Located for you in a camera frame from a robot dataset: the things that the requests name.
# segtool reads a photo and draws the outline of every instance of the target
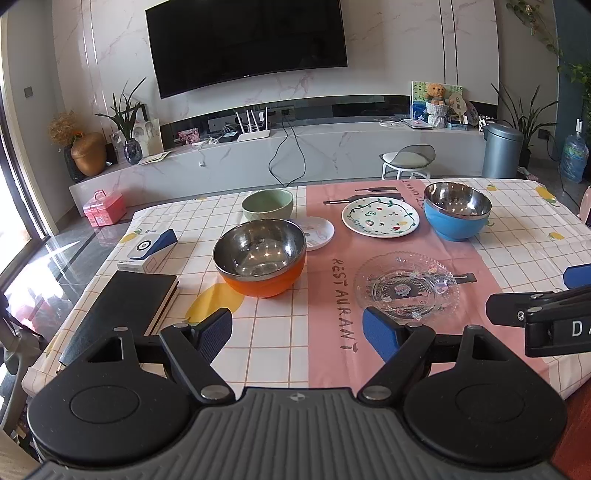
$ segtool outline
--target white wall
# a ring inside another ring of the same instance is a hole
[[[161,100],[145,10],[161,0],[53,0],[55,48],[67,108],[90,129],[111,131],[106,112],[126,81],[168,123],[253,103],[333,95],[409,95],[412,80],[458,83],[496,103],[498,41],[493,0],[342,0],[349,67],[233,80]]]
[[[499,29],[500,78],[514,101],[519,96],[530,104],[531,97],[541,85],[535,106],[540,107],[558,99],[558,58],[545,45],[530,34],[530,29],[521,23],[506,7],[506,0],[495,0],[496,19]],[[554,8],[551,1],[541,5],[541,12],[551,31],[556,29]],[[556,106],[540,115],[540,122],[556,121]],[[499,102],[499,118],[510,119],[510,114]],[[546,158],[546,141],[532,140],[532,156]]]
[[[8,74],[20,134],[35,182],[54,222],[74,206],[63,154],[47,126],[63,111],[51,28],[51,0],[20,0],[7,13]],[[25,98],[24,89],[33,88]]]

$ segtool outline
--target green plant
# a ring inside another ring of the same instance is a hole
[[[503,102],[503,105],[505,105],[505,107],[507,108],[507,110],[509,110],[509,113],[511,114],[511,122],[508,123],[513,128],[519,130],[523,134],[523,146],[521,147],[521,150],[527,150],[531,145],[531,139],[540,128],[553,127],[554,125],[556,125],[556,122],[538,123],[538,117],[540,116],[540,113],[542,113],[544,110],[550,108],[553,105],[556,105],[558,103],[558,100],[550,102],[548,105],[541,106],[539,108],[534,108],[535,99],[538,96],[538,92],[540,91],[540,85],[538,85],[538,88],[535,89],[534,96],[530,100],[529,108],[525,109],[521,97],[519,97],[519,100],[517,101],[516,105],[505,86],[502,83],[499,84],[501,85],[503,93],[501,93],[497,87],[495,87],[492,84],[491,85],[495,89],[495,92],[497,93],[499,98],[501,99],[501,102]],[[507,100],[505,100],[505,97],[511,103],[511,107],[509,107],[509,104],[507,103]]]
[[[552,53],[560,56],[558,41],[550,29],[546,26],[540,7],[545,0],[533,0],[533,3],[524,0],[508,0],[506,6],[521,20],[521,23],[529,26],[530,34],[536,36]]]
[[[96,116],[104,116],[113,120],[115,125],[117,125],[119,130],[121,130],[123,133],[123,136],[126,140],[131,140],[133,138],[132,133],[134,130],[135,119],[138,115],[138,110],[141,107],[140,102],[136,102],[136,104],[132,106],[131,97],[144,81],[145,78],[136,85],[129,96],[125,95],[125,87],[127,87],[126,83],[123,87],[123,92],[121,92],[121,95],[119,95],[119,103],[117,103],[115,94],[113,94],[113,106],[111,106],[111,110],[115,112],[113,116],[105,115],[104,113],[95,113]],[[124,108],[122,108],[121,100],[125,101],[125,104],[123,105]]]
[[[529,26],[531,35],[535,35],[543,42],[548,50],[554,53],[560,60],[558,71],[570,76],[573,83],[583,85],[583,110],[585,120],[585,140],[591,142],[591,62],[572,63],[564,58],[563,52],[558,47],[558,39],[546,26],[544,17],[540,12],[540,6],[545,0],[508,0],[507,8],[515,13],[524,25]]]

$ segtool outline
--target white stool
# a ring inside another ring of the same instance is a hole
[[[402,173],[431,179],[427,167],[435,160],[435,149],[431,145],[409,145],[399,152],[389,152],[379,156],[384,163],[382,166],[382,180],[386,180],[388,169],[396,170],[396,179],[400,180]]]

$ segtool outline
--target gray trash can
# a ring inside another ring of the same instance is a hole
[[[500,124],[485,127],[484,165],[482,176],[487,179],[514,179],[519,166],[523,135],[519,130]]]

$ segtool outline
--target checkered tablecloth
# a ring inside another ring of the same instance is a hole
[[[492,201],[489,226],[472,244],[504,292],[562,290],[562,273],[591,263],[591,230],[566,207],[525,180],[449,179],[484,192]],[[294,217],[306,215],[306,187],[293,187]],[[241,203],[251,192],[151,207],[134,215],[137,229],[174,229],[178,244],[158,273],[179,275],[179,295],[160,328],[183,321],[199,294],[223,280],[211,254],[219,237],[242,222]],[[38,393],[60,368],[59,356],[131,247],[118,245],[35,365],[23,387]],[[232,337],[213,367],[240,395],[245,385],[308,386],[307,268],[294,288],[272,299],[246,297],[234,312]],[[545,358],[551,385],[566,398],[591,376],[591,353]],[[159,366],[145,366],[161,373]]]

